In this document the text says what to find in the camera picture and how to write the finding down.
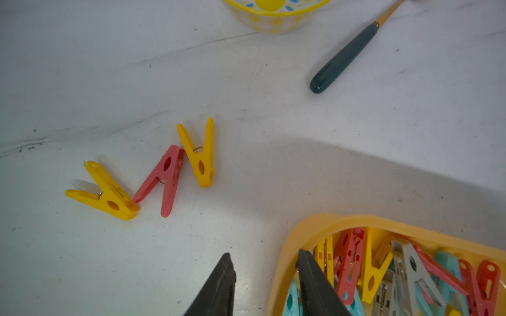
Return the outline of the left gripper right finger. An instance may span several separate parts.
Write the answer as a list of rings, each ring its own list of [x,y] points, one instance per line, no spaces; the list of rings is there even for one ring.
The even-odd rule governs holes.
[[[296,268],[303,315],[351,315],[309,251],[299,250]]]

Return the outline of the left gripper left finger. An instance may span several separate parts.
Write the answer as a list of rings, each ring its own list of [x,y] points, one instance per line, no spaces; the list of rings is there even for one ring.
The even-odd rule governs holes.
[[[225,253],[184,316],[232,316],[236,280],[231,254]]]

